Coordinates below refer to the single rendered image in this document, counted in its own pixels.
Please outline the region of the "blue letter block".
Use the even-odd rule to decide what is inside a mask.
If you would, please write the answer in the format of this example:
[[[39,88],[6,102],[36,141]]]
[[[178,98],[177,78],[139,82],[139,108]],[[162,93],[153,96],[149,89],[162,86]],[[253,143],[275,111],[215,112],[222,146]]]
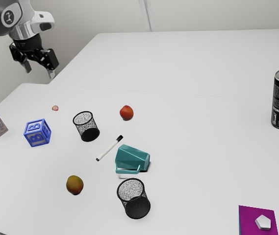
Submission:
[[[24,137],[31,147],[48,144],[51,138],[51,129],[44,118],[31,121],[25,126]]]

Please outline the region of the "teal faceted mug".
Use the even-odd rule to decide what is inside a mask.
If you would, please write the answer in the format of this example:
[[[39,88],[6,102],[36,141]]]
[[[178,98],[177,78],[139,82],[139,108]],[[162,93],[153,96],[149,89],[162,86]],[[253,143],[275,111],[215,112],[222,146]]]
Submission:
[[[150,166],[150,154],[128,145],[118,148],[115,158],[117,174],[138,174],[147,171]]]

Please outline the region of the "red apple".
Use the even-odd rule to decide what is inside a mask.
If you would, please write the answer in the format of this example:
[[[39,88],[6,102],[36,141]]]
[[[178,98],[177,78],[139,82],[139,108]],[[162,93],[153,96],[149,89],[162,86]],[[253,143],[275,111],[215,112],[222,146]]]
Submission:
[[[134,111],[130,106],[125,105],[120,109],[120,116],[123,120],[131,120],[134,116]]]

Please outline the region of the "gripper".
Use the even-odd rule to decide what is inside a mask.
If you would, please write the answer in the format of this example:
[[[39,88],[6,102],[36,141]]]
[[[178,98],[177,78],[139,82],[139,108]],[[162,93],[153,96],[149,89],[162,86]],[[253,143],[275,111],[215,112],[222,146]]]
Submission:
[[[26,73],[31,72],[29,59],[38,61],[47,70],[50,79],[55,78],[55,70],[59,66],[59,61],[52,48],[43,50],[40,34],[25,40],[13,40],[9,49],[13,60],[19,62]]]

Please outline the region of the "magenta flat box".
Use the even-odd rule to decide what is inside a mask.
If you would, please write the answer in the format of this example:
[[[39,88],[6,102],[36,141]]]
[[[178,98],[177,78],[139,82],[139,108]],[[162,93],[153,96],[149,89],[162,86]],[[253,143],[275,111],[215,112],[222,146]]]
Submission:
[[[279,235],[275,212],[273,210],[254,208],[239,205],[239,235]],[[255,224],[255,219],[265,215],[271,219],[269,231],[260,230]]]

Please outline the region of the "black white marker pen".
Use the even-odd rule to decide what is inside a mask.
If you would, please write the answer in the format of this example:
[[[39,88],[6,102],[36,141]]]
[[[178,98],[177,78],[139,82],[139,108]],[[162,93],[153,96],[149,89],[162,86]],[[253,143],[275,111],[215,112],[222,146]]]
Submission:
[[[116,146],[124,137],[122,135],[119,135],[116,140],[109,145],[109,147],[107,147],[101,154],[99,154],[96,157],[96,161],[99,162],[109,151],[111,151],[111,149]]]

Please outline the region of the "black mesh pen holder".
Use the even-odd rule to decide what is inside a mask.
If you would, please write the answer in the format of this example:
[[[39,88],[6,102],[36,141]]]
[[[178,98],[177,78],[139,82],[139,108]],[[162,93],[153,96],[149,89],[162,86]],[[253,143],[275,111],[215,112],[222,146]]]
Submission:
[[[73,124],[77,128],[81,139],[85,142],[94,141],[100,135],[93,114],[90,111],[76,114],[73,118]]]
[[[137,178],[122,181],[117,187],[117,196],[131,219],[141,219],[150,212],[151,204],[144,183]]]

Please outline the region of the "orange green mango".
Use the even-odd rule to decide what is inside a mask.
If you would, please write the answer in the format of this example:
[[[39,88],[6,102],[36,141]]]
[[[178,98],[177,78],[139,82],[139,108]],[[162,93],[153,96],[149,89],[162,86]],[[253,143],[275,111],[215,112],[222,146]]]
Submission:
[[[69,193],[73,195],[78,195],[83,190],[83,187],[84,187],[84,183],[80,177],[76,175],[72,175],[68,177],[66,182],[66,189]]]

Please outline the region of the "white pentagon block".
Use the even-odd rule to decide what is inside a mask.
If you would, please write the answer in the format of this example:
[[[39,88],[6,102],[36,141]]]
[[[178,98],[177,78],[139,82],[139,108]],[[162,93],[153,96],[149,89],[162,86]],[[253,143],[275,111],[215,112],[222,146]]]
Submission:
[[[271,229],[271,219],[265,215],[260,215],[255,219],[255,224],[260,230],[269,231]]]

